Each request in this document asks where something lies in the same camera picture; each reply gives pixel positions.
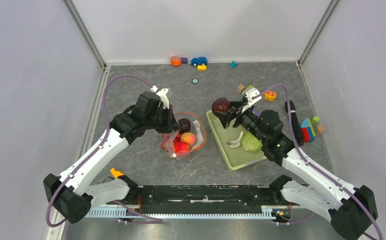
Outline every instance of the red lego block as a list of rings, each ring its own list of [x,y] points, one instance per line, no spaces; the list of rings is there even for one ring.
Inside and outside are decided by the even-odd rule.
[[[303,142],[308,143],[311,141],[311,137],[307,127],[302,127]]]

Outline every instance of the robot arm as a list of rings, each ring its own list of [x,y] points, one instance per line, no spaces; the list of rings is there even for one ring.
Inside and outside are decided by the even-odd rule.
[[[105,130],[100,139],[71,167],[61,172],[59,176],[50,173],[44,179],[46,196],[50,201],[63,180],[69,177],[53,202],[53,207],[70,223],[80,221],[95,206],[127,196],[130,185],[126,182],[129,181],[119,178],[107,183],[90,185],[118,153],[126,149],[136,138],[143,136],[146,130],[155,129],[158,133],[168,134],[179,129],[168,100],[170,90],[164,88],[158,91],[156,86],[151,90],[152,92],[142,93],[135,105],[113,118],[105,142],[103,138],[108,130]],[[93,151],[96,152],[91,158],[76,174],[72,174]]]
[[[213,113],[225,129],[235,120],[233,127],[241,125],[256,137],[263,145],[261,150],[270,161],[295,173],[309,184],[303,186],[282,175],[270,185],[274,199],[300,204],[321,215],[346,239],[359,238],[371,225],[371,220],[343,188],[348,189],[377,219],[372,190],[364,185],[357,188],[341,180],[313,161],[303,150],[295,148],[294,143],[282,133],[283,123],[277,112],[265,110],[260,116],[254,115],[254,104],[261,99],[257,96],[259,91],[251,88],[242,101],[230,101],[227,111]],[[306,160],[302,159],[298,151],[301,151]],[[329,178],[335,179],[341,187]]]

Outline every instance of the orange toy block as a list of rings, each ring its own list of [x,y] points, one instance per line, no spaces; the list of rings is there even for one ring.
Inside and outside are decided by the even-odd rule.
[[[325,133],[325,127],[324,125],[318,125],[315,128],[317,134],[323,134]]]
[[[171,57],[171,64],[173,66],[180,66],[181,65],[181,58],[179,58],[177,56],[172,56]]]
[[[237,86],[237,92],[239,92],[239,93],[242,93],[244,91],[244,89],[246,89],[246,87],[242,84]]]

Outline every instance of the toy fruit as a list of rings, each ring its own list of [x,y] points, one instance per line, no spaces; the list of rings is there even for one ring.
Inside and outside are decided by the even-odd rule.
[[[231,108],[231,103],[226,97],[216,99],[212,104],[212,113],[216,111],[226,112]]]
[[[166,146],[168,145],[169,135],[165,136],[162,142],[160,143],[160,148],[162,150],[166,150]]]
[[[181,135],[181,142],[188,143],[188,145],[191,147],[196,143],[196,135],[191,132],[185,132]]]
[[[186,132],[189,132],[191,130],[191,122],[190,120],[186,119],[186,118],[182,118],[180,120],[178,120],[178,123],[180,124],[180,133],[186,133]]]
[[[182,136],[182,132],[179,131],[178,134],[177,134],[177,136],[175,137],[175,139],[180,140],[180,139],[181,139],[181,136]]]
[[[190,152],[190,147],[188,146],[188,143],[179,141],[175,144],[175,153],[189,153]]]

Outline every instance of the lettuce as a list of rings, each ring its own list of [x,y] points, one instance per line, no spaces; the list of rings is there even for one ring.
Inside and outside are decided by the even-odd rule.
[[[255,138],[250,132],[246,132],[241,139],[241,144],[244,149],[249,152],[257,152],[262,148],[262,143]]]

